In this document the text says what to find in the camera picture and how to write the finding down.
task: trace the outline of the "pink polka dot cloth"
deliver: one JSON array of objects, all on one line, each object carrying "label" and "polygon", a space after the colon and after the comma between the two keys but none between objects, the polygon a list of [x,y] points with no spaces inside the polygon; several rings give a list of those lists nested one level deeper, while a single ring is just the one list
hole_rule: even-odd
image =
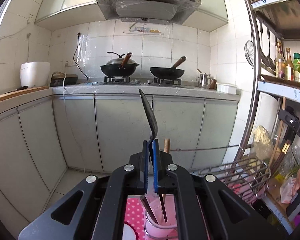
[{"label": "pink polka dot cloth", "polygon": [[128,198],[124,222],[133,228],[137,240],[145,239],[145,222],[143,219],[143,206],[138,198]]}]

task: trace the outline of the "black cable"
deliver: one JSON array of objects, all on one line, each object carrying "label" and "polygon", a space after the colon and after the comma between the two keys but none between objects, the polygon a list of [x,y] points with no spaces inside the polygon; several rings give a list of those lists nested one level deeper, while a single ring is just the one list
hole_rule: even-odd
[{"label": "black cable", "polygon": [[79,43],[79,37],[80,37],[80,34],[81,34],[81,33],[78,33],[78,43],[77,43],[77,48],[75,49],[75,53],[73,54],[73,61],[75,62],[75,64],[77,65],[77,67],[79,68],[79,70],[81,71],[81,73],[87,78],[87,80],[85,81],[85,82],[87,82],[89,78],[86,76],[85,73],[83,73],[83,71],[81,70],[81,67],[79,66],[79,64],[78,64],[77,61],[75,60],[75,54],[77,53],[78,47],[79,47],[79,49],[80,49],[80,51],[81,51],[81,46],[80,46],[80,43]]}]

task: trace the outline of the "pink container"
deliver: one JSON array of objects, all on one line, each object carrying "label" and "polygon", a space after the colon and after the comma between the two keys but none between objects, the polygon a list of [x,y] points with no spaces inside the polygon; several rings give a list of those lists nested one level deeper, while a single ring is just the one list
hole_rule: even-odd
[{"label": "pink container", "polygon": [[176,218],[176,210],[174,205],[174,197],[173,195],[166,195],[165,200],[165,209],[167,213],[167,223],[164,221],[162,208],[160,204],[160,199],[156,198],[153,202],[150,203],[150,207],[154,213],[155,218],[157,219],[158,224],[152,221],[149,214],[145,212],[146,223],[145,223],[145,233],[146,239],[154,239],[162,238],[166,239],[167,236],[173,232],[174,229],[177,229],[177,218]]}]

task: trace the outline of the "green bottle cap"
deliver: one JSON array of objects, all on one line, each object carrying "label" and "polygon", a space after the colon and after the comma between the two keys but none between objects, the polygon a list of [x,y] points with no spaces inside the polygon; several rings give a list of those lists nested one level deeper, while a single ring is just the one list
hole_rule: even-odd
[{"label": "green bottle cap", "polygon": [[294,54],[293,54],[293,57],[294,57],[294,58],[300,59],[300,54],[299,54],[299,53],[294,53]]}]

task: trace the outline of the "silver screw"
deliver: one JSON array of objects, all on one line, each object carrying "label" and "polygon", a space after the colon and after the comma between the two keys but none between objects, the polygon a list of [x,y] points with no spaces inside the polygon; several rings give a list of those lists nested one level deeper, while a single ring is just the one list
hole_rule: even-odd
[{"label": "silver screw", "polygon": [[127,164],[124,167],[125,171],[132,171],[134,169],[134,166],[132,164]]},{"label": "silver screw", "polygon": [[93,183],[96,181],[96,179],[97,179],[96,176],[90,175],[90,176],[86,177],[86,182]]},{"label": "silver screw", "polygon": [[178,166],[175,164],[169,164],[167,168],[169,171],[175,171],[178,168]]},{"label": "silver screw", "polygon": [[214,182],[216,180],[215,176],[209,174],[206,176],[206,181],[208,182]]}]

